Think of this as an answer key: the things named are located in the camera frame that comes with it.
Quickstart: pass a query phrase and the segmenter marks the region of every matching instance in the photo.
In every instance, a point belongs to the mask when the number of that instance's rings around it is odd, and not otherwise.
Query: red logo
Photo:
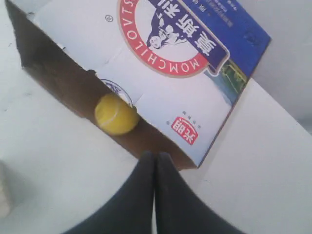
[[[190,145],[193,145],[198,137],[198,133],[193,125],[182,117],[177,117],[171,128]]]
[[[129,47],[142,62],[153,70],[176,78],[187,77],[207,68],[208,61],[199,52],[193,58],[185,61],[171,61],[157,55],[151,47],[147,46],[147,41],[141,38],[136,25],[138,2],[139,0],[120,0],[119,23]]]

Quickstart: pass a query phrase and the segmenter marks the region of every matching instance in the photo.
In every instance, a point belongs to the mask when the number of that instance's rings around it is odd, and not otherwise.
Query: cardboard box
[[[198,167],[270,37],[234,0],[7,0],[23,66],[93,123],[116,92],[144,120],[114,139]]]

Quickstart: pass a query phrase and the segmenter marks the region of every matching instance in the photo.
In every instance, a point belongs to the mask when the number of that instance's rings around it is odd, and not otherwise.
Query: red circular logo
[[[173,45],[174,43],[189,42],[186,39],[177,36],[178,34],[174,33],[169,25],[167,27],[165,27],[166,25],[163,26],[164,23],[162,18],[156,12],[153,19],[155,18],[156,21],[159,20],[159,24],[163,27],[158,27],[156,29],[158,30],[157,36],[149,36],[149,38],[144,41],[141,38],[136,24],[136,11],[144,10],[140,7],[137,8],[137,3],[139,1],[140,0],[120,0],[119,23],[129,47],[142,62],[153,70],[177,78],[190,76],[207,67],[208,62],[200,53],[197,53],[195,56],[193,55],[190,59],[184,61],[174,61],[164,58],[165,56],[159,56],[154,52],[152,48],[157,50],[166,45],[166,43],[171,43],[171,45]]]

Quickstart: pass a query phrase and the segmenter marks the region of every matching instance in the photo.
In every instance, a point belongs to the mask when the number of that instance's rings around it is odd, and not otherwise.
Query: registered trademark symbol
[[[106,15],[106,16],[105,16],[105,19],[106,19],[106,21],[109,22],[109,23],[113,22],[113,20],[114,20],[114,18],[113,18],[111,15]]]

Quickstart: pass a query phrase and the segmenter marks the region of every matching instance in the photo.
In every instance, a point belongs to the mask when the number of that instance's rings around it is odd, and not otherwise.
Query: tennis ball
[[[114,93],[100,99],[95,109],[95,118],[99,127],[111,135],[130,132],[140,120],[135,109]]]

